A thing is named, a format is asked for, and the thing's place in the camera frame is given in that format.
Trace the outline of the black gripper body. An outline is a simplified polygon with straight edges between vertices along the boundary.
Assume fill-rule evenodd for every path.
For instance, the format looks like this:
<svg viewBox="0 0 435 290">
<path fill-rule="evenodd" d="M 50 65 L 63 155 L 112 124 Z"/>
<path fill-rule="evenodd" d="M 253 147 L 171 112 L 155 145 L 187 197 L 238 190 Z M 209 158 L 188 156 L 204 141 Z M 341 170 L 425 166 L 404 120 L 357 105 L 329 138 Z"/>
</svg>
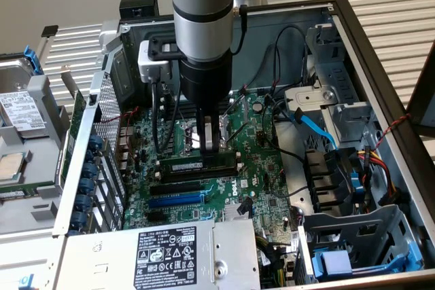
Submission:
<svg viewBox="0 0 435 290">
<path fill-rule="evenodd" d="M 204 112 L 215 111 L 232 86 L 232 54 L 211 62 L 179 61 L 181 92 Z"/>
</svg>

